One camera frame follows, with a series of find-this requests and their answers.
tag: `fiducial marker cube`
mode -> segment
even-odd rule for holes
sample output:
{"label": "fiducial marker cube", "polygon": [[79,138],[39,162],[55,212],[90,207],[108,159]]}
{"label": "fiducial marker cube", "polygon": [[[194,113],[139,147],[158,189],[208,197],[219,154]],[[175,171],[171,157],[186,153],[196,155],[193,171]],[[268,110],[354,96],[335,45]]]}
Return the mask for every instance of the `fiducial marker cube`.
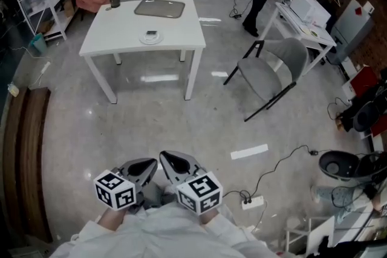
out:
{"label": "fiducial marker cube", "polygon": [[178,202],[197,215],[222,203],[223,187],[212,172],[176,186]]}
{"label": "fiducial marker cube", "polygon": [[109,170],[94,179],[98,200],[118,211],[136,203],[135,185]]}

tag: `extension cord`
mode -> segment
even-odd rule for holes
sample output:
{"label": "extension cord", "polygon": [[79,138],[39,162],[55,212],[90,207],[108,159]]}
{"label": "extension cord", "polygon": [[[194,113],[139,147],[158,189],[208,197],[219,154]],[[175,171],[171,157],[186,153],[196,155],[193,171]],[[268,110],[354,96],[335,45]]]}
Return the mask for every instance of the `extension cord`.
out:
{"label": "extension cord", "polygon": [[242,209],[249,210],[251,208],[260,207],[264,203],[264,197],[258,196],[252,198],[252,201],[249,203],[245,200],[242,201]]}
{"label": "extension cord", "polygon": [[50,63],[50,62],[47,62],[47,63],[44,65],[44,67],[43,67],[43,69],[42,69],[42,71],[41,71],[41,74],[43,74],[43,73],[47,70],[47,68],[48,68],[50,65],[51,65],[51,63]]}

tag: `glossy gray floor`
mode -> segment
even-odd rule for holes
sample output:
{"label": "glossy gray floor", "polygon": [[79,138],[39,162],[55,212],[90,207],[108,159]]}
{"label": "glossy gray floor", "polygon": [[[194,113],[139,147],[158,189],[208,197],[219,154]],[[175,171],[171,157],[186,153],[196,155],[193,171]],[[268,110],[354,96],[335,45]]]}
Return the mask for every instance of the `glossy gray floor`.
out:
{"label": "glossy gray floor", "polygon": [[[50,43],[48,55],[53,65],[40,84],[52,91],[42,171],[48,221],[58,242],[68,240],[104,210],[94,196],[92,179],[131,158],[157,158],[161,150],[179,150],[194,155],[214,171],[225,191],[252,192],[262,173],[273,169],[279,159],[302,144],[317,150],[366,151],[356,134],[338,132],[328,117],[327,104],[337,95],[342,97],[343,83],[338,70],[329,64],[314,67],[271,110],[244,123],[244,117],[262,102],[239,74],[227,86],[223,86],[225,77],[219,75],[231,72],[254,38],[243,30],[242,20],[229,18],[233,0],[194,1],[203,19],[207,48],[191,101],[183,98],[189,62],[179,62],[178,51],[159,51],[122,54],[120,66],[113,56],[96,57],[97,66],[117,93],[118,103],[110,104],[78,55],[93,21],[92,14],[82,22],[80,16],[76,17],[67,31],[66,42]],[[238,10],[243,11],[248,2],[238,1]],[[268,21],[274,3],[269,0],[260,13],[259,31]],[[281,37],[272,29],[268,38]],[[28,55],[24,58],[16,80],[33,82],[47,60],[33,63],[30,73],[26,68],[30,59]],[[284,66],[279,72],[284,81],[289,77]],[[337,109],[331,108],[334,115]],[[267,152],[231,160],[230,152],[261,144],[268,144]],[[290,216],[302,220],[330,211],[310,199],[311,184],[336,184],[319,171],[318,159],[301,149],[281,163],[276,173],[262,179],[258,194],[263,195],[268,208],[256,234],[259,238],[278,239]],[[238,194],[229,195],[224,202],[237,223],[246,227],[255,225],[264,209],[242,211]]]}

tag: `brick wall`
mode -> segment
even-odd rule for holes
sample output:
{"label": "brick wall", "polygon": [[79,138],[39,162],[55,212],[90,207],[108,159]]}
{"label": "brick wall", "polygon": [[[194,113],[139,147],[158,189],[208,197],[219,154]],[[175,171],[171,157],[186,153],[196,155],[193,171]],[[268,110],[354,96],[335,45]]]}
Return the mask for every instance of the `brick wall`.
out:
{"label": "brick wall", "polygon": [[[387,0],[357,1],[362,5],[369,1],[375,7],[372,15],[375,25],[350,58],[355,64],[371,66],[378,74],[381,69],[387,67]],[[350,0],[341,0],[339,14],[349,2]]]}

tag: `white chair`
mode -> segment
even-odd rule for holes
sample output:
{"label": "white chair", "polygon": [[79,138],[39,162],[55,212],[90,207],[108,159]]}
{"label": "white chair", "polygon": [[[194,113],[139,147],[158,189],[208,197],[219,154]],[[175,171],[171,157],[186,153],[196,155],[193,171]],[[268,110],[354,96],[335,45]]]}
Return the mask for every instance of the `white chair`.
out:
{"label": "white chair", "polygon": [[[312,221],[324,221],[318,227],[312,230]],[[297,230],[286,228],[286,244],[285,251],[289,251],[290,244],[296,242],[297,240],[307,237],[307,250],[305,252],[305,257],[308,257],[310,254],[315,253],[322,239],[325,236],[328,236],[328,247],[332,247],[333,244],[333,232],[334,232],[334,216],[332,217],[312,217],[308,220],[308,230]],[[298,234],[298,237],[290,240],[290,233]]]}

